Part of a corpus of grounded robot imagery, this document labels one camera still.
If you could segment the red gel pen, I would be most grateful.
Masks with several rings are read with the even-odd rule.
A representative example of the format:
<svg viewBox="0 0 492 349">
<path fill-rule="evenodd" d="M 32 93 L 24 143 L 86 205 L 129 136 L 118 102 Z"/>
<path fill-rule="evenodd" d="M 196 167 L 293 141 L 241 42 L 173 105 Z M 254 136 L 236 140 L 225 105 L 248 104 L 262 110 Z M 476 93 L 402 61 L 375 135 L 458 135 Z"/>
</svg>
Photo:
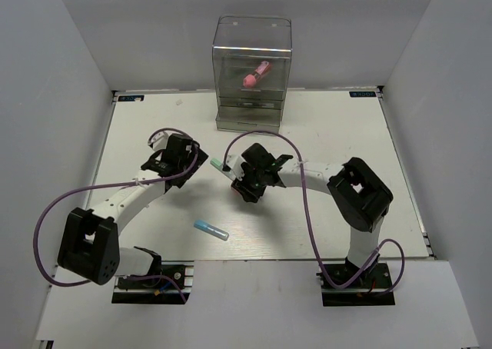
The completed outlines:
<svg viewBox="0 0 492 349">
<path fill-rule="evenodd" d="M 261 102 L 261 101 L 240 101 L 237 103 L 238 107 L 248 107 L 248 108 L 263 108 L 263 109 L 275 109 L 276 104 L 271 102 Z"/>
</svg>

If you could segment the clear acrylic drawer organizer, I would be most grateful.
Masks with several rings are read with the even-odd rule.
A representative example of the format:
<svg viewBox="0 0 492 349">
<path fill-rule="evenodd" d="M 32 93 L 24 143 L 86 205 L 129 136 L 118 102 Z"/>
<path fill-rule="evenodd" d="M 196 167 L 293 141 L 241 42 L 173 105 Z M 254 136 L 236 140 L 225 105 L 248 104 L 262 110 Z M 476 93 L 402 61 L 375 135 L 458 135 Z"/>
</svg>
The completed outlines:
<svg viewBox="0 0 492 349">
<path fill-rule="evenodd" d="M 293 54 L 289 18 L 223 15 L 212 44 L 214 88 L 218 113 L 216 126 L 224 131 L 279 131 Z M 243 78 L 262 61 L 271 70 L 253 88 Z M 276 104 L 275 109 L 238 107 L 240 101 Z"/>
</svg>

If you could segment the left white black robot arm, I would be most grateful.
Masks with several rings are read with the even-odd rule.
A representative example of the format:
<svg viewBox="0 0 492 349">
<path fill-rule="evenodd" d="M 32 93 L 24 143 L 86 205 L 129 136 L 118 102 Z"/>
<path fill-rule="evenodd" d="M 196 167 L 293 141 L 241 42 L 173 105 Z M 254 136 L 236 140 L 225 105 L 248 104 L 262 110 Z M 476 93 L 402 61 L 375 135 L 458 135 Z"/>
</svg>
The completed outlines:
<svg viewBox="0 0 492 349">
<path fill-rule="evenodd" d="M 75 208 L 65 224 L 58 265 L 103 285 L 113 277 L 136 277 L 144 286 L 161 281 L 161 256 L 143 247 L 123 248 L 119 236 L 144 208 L 171 188 L 181 188 L 208 159 L 183 134 L 164 135 L 134 179 L 89 209 Z"/>
</svg>

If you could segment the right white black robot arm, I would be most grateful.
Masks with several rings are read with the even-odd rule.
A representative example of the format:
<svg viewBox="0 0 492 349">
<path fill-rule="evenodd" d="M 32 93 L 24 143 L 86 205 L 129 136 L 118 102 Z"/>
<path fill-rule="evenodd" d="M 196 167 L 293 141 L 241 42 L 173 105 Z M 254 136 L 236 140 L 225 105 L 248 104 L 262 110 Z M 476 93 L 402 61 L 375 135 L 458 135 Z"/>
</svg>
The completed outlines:
<svg viewBox="0 0 492 349">
<path fill-rule="evenodd" d="M 301 188 L 330 195 L 351 227 L 346 257 L 348 280 L 363 287 L 375 276 L 382 222 L 394 200 L 389 188 L 365 161 L 353 157 L 342 165 L 299 161 L 292 155 L 274 157 L 255 143 L 241 155 L 227 155 L 222 165 L 231 187 L 244 201 L 256 203 L 268 187 Z"/>
</svg>

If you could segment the pink cap refill tube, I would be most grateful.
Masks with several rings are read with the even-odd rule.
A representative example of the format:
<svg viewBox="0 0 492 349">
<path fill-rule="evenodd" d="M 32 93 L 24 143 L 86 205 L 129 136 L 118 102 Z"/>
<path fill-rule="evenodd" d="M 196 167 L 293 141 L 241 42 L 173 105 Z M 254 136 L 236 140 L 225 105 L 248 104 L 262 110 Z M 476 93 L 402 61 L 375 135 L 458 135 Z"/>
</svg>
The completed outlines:
<svg viewBox="0 0 492 349">
<path fill-rule="evenodd" d="M 253 88 L 271 70 L 269 61 L 262 61 L 260 65 L 250 74 L 243 78 L 244 88 Z"/>
</svg>

